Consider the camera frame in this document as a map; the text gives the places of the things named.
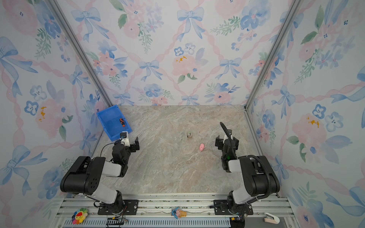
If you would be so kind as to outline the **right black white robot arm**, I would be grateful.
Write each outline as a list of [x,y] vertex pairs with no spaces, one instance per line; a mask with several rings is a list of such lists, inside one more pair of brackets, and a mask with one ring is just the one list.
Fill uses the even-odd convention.
[[266,156],[238,157],[239,140],[232,136],[231,129],[222,128],[225,136],[215,140],[215,146],[222,152],[222,168],[227,173],[240,173],[243,185],[231,191],[226,200],[214,200],[210,208],[215,215],[253,215],[253,203],[280,191],[279,179]]

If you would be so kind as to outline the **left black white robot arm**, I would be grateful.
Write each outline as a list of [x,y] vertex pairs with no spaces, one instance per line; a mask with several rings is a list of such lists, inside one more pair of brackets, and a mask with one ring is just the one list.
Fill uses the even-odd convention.
[[136,215],[139,200],[123,199],[122,193],[101,182],[101,177],[123,178],[128,170],[131,153],[140,149],[138,138],[133,144],[127,138],[119,139],[112,148],[112,160],[105,157],[80,156],[67,171],[60,183],[65,193],[82,194],[93,199],[98,215]]

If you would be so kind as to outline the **orange black screwdriver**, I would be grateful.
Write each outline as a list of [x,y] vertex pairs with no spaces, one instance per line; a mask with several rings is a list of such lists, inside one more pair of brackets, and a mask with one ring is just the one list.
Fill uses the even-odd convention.
[[126,127],[126,122],[123,118],[120,118],[119,121],[123,127]]

